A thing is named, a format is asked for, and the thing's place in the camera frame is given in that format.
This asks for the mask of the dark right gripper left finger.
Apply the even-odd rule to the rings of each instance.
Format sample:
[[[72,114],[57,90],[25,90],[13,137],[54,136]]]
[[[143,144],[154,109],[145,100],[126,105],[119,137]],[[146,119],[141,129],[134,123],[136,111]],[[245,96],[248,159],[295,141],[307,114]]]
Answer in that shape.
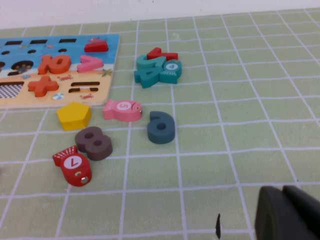
[[[317,240],[283,189],[273,186],[259,190],[254,228],[258,240]]]

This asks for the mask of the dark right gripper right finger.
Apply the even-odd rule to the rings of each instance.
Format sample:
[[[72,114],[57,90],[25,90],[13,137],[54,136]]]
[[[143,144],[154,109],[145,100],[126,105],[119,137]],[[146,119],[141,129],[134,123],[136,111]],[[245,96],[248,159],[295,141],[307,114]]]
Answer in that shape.
[[[296,186],[284,186],[282,192],[293,204],[309,230],[320,239],[320,202]]]

